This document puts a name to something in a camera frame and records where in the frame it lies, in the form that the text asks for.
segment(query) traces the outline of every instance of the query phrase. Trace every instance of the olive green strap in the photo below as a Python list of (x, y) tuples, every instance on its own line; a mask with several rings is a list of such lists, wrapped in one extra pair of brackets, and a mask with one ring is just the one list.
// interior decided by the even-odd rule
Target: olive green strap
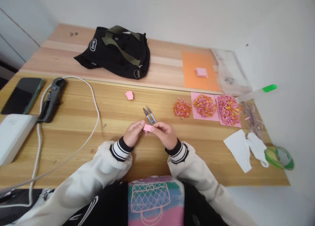
[(126, 52), (124, 52), (113, 39), (108, 38), (108, 37), (102, 37), (102, 40), (103, 40), (103, 42), (104, 42), (104, 44), (106, 46), (109, 45), (109, 44), (112, 44), (112, 45), (116, 46), (127, 61), (129, 61), (133, 65), (139, 66), (140, 60), (137, 60), (136, 58), (134, 58), (131, 55), (129, 55)]
[(118, 26), (118, 25), (113, 26), (110, 29), (107, 29), (105, 37), (113, 38), (113, 33), (120, 34), (120, 33), (123, 33), (123, 32), (130, 32), (133, 36), (135, 36), (135, 38), (138, 41), (140, 41), (140, 35), (138, 33), (129, 31), (128, 29), (125, 29), (125, 28), (123, 28), (121, 26)]

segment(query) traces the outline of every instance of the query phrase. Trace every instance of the white sleeve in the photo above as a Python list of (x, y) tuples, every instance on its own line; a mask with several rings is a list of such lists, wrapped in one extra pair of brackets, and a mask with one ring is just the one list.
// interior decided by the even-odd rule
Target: white sleeve
[(236, 206), (227, 189), (218, 184), (206, 163), (196, 155), (191, 145), (178, 140), (176, 147), (166, 152), (170, 156), (167, 163), (172, 177), (195, 186), (229, 226), (257, 225), (245, 211)]
[(104, 142), (91, 161), (60, 184), (46, 202), (23, 215), (16, 225), (64, 224), (74, 213), (91, 203), (105, 186), (125, 176), (132, 164), (132, 150), (122, 138), (117, 142)]

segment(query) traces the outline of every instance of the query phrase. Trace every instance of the white cable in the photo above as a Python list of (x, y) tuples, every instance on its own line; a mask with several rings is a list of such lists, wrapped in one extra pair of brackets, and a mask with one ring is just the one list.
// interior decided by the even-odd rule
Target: white cable
[[(1, 189), (0, 190), (0, 193), (1, 192), (6, 192), (8, 190), (11, 190), (11, 189), (14, 189), (14, 188), (18, 188), (18, 187), (21, 187), (25, 184), (28, 184), (28, 183), (31, 183), (30, 184), (30, 190), (29, 190), (29, 203), (28, 204), (13, 204), (13, 205), (3, 205), (3, 206), (0, 206), (0, 208), (5, 208), (5, 207), (15, 207), (15, 206), (23, 206), (23, 207), (29, 207), (33, 204), (33, 197), (32, 197), (32, 191), (33, 191), (33, 187), (34, 187), (34, 183), (36, 180), (50, 174), (51, 172), (55, 171), (56, 169), (58, 169), (59, 167), (61, 167), (62, 165), (64, 165), (65, 163), (67, 163), (70, 159), (72, 159), (87, 143), (88, 141), (91, 139), (92, 135), (94, 134), (96, 128), (97, 128), (97, 125), (98, 125), (98, 122), (99, 122), (99, 110), (98, 110), (98, 107), (97, 107), (97, 104), (96, 104), (96, 100), (95, 100), (95, 95), (94, 95), (94, 91), (93, 91), (93, 88), (91, 87), (91, 85), (83, 80), (82, 78), (79, 78), (79, 77), (76, 77), (76, 76), (66, 76), (66, 77), (63, 77), (64, 78), (77, 78), (77, 79), (80, 79), (81, 81), (85, 82), (91, 89), (91, 92), (92, 92), (92, 96), (93, 96), (93, 101), (94, 101), (94, 104), (95, 104), (95, 108), (96, 108), (96, 111), (97, 111), (97, 122), (95, 124), (95, 127), (91, 133), (91, 135), (89, 136), (89, 138), (86, 140), (86, 142), (75, 152), (73, 153), (68, 159), (66, 159), (64, 162), (62, 162), (60, 165), (58, 165), (56, 168), (50, 170), (49, 172), (45, 173), (45, 174), (42, 174), (40, 176), (36, 176), (37, 174), (37, 169), (38, 169), (38, 163), (39, 163), (39, 158), (40, 158), (40, 152), (41, 152), (41, 148), (42, 148), (42, 138), (41, 138), (41, 134), (40, 134), (40, 127), (41, 125), (38, 123), (37, 124), (37, 136), (38, 136), (38, 149), (37, 149), (37, 155), (36, 155), (36, 160), (35, 160), (35, 165), (34, 165), (34, 170), (33, 170), (33, 174), (32, 174), (32, 179), (28, 180), (28, 181), (25, 181), (23, 183), (20, 183), (20, 184), (17, 184), (15, 186), (12, 186), (12, 187), (7, 187), (7, 188), (4, 188), (4, 189)], [(40, 108), (39, 108), (39, 113), (42, 112), (42, 108), (43, 108), (43, 101), (44, 101), (44, 98), (46, 97), (46, 93), (48, 91), (48, 89), (51, 87), (48, 86), (46, 88), (46, 90), (44, 91), (44, 94), (40, 100)]]

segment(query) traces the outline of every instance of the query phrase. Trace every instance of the tape roll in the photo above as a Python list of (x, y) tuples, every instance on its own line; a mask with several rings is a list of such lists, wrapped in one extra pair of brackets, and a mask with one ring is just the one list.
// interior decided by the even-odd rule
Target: tape roll
[(282, 147), (267, 146), (265, 150), (266, 160), (273, 166), (285, 169), (293, 170), (294, 161), (290, 153)]

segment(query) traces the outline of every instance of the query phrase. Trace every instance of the thread snips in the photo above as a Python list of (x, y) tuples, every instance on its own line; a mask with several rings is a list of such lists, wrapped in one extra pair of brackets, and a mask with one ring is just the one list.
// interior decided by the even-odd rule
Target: thread snips
[(143, 111), (144, 111), (145, 115), (147, 116), (147, 118), (148, 118), (150, 124), (153, 125), (153, 122), (156, 123), (157, 121), (155, 120), (155, 118), (154, 118), (154, 116), (153, 116), (153, 114), (152, 114), (150, 108), (149, 108), (148, 106), (146, 106), (146, 108), (147, 108), (147, 109), (143, 108)]

